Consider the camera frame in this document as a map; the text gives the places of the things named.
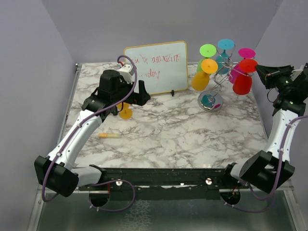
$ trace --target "marble table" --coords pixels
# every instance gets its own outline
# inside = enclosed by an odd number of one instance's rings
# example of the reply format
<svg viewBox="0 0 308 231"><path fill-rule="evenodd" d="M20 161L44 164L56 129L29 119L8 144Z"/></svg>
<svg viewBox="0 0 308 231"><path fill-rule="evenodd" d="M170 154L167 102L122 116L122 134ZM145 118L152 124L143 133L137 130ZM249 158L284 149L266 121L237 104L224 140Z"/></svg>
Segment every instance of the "marble table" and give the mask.
<svg viewBox="0 0 308 231"><path fill-rule="evenodd" d="M105 69L117 63L83 64L65 132L73 125L83 101L99 85ZM193 77L196 65L188 67ZM214 85L210 80L208 88ZM222 109L203 111L197 103L200 92L185 91L152 96L143 107L131 106L132 118L109 115L81 150L76 167L217 168L242 163L260 151L266 138L254 96L238 96L232 84L221 91ZM121 133L120 139L100 139L99 133Z"/></svg>

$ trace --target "gray wall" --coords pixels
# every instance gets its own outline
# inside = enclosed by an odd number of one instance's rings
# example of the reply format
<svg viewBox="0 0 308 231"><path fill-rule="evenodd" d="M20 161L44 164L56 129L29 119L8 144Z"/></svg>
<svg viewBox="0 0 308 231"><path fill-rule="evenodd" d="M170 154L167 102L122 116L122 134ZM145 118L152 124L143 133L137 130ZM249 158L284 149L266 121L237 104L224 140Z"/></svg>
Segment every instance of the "gray wall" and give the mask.
<svg viewBox="0 0 308 231"><path fill-rule="evenodd" d="M199 48L233 39L255 48L282 0L42 0L78 63L114 61L125 47L176 40Z"/></svg>
<svg viewBox="0 0 308 231"><path fill-rule="evenodd" d="M40 0L1 1L0 230L26 230L34 160L56 144L74 62Z"/></svg>
<svg viewBox="0 0 308 231"><path fill-rule="evenodd" d="M292 64L298 69L308 62L308 1L284 0L256 48L256 60L261 65L283 66ZM267 101L264 86L254 76L254 94L268 134L272 126L272 104ZM292 177L295 194L308 226L308 120L300 122L290 150L291 164L296 167Z"/></svg>

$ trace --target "yellow frame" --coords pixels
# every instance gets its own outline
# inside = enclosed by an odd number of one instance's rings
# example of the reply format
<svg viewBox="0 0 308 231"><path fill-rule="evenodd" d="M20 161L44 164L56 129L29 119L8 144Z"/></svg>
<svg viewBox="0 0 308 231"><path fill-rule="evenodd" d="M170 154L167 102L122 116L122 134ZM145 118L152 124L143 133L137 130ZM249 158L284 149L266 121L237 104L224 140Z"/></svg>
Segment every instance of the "yellow frame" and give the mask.
<svg viewBox="0 0 308 231"><path fill-rule="evenodd" d="M188 89L188 56L187 56L187 43L185 41L174 41L174 42L163 42L163 43L155 43L155 44L149 44L149 45L141 45L141 46L134 46L134 47L126 47L123 51L123 54L125 55L125 51L130 48L137 48L137 47L149 47L149 46L155 46L155 45L163 45L163 44L171 44L171 43L178 43L178 42L183 42L185 44L185 50L186 50L186 74L187 74L187 87L185 89L180 89L180 90L174 90L176 91L181 91L181 90L187 90ZM164 94L164 93L171 93L170 91L164 91L164 92L158 92L158 93L151 93L150 95L158 95L158 94Z"/></svg>

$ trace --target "whiteboard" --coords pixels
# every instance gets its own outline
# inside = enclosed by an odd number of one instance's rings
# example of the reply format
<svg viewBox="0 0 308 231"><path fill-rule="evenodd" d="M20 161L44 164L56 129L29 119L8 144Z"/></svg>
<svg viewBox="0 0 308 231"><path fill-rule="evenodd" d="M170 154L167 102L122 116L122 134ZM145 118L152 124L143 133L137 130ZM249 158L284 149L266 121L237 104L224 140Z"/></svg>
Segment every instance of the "whiteboard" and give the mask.
<svg viewBox="0 0 308 231"><path fill-rule="evenodd" d="M149 94L160 94L188 88L186 42L168 42L127 47L124 54L137 67L138 80L143 80Z"/></svg>

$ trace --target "red cup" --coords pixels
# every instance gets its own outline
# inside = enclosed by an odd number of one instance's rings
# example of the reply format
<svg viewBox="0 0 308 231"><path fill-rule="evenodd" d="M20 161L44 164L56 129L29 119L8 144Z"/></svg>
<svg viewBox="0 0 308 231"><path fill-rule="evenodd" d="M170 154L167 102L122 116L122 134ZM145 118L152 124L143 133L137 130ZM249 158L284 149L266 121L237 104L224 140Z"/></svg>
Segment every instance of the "red cup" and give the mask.
<svg viewBox="0 0 308 231"><path fill-rule="evenodd" d="M233 84L233 91L238 95L246 95L250 92L251 87L251 76L239 75Z"/></svg>

